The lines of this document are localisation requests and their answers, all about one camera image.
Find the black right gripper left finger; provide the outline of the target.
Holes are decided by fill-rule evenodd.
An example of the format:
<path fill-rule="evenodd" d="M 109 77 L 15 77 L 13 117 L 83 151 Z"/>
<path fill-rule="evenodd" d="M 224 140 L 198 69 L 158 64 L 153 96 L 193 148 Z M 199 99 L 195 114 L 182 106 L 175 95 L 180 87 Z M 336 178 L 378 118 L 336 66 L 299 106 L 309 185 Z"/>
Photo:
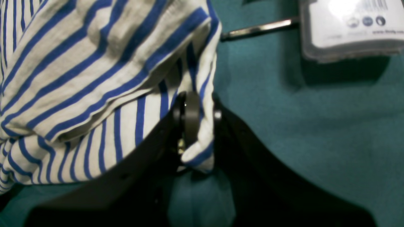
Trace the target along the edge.
<path fill-rule="evenodd" d="M 116 166 L 76 190 L 37 205 L 26 227 L 165 225 L 161 181 L 173 177 L 181 156 L 197 139 L 200 98 L 181 92 L 169 113 Z"/>

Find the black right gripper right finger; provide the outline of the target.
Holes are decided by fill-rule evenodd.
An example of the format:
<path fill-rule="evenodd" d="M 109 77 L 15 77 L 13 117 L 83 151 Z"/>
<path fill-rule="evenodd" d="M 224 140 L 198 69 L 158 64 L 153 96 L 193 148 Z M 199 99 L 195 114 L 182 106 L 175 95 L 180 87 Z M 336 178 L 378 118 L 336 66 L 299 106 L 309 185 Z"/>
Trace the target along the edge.
<path fill-rule="evenodd" d="M 375 227 L 371 213 L 304 179 L 214 98 L 215 165 L 227 176 L 234 227 Z"/>

